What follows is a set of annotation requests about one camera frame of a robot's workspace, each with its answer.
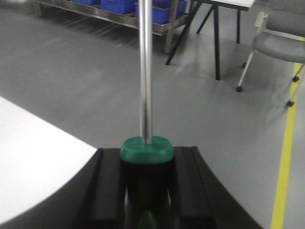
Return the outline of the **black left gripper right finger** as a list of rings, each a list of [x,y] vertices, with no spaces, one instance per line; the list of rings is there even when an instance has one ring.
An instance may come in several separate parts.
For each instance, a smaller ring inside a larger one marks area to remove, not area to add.
[[[211,171],[196,146],[174,147],[170,185],[180,229],[259,229]]]

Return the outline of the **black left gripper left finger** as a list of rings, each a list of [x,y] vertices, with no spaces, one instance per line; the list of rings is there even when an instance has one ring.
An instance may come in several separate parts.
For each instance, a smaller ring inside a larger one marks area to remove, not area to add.
[[[125,187],[118,149],[98,149],[54,194],[2,229],[120,229]]]

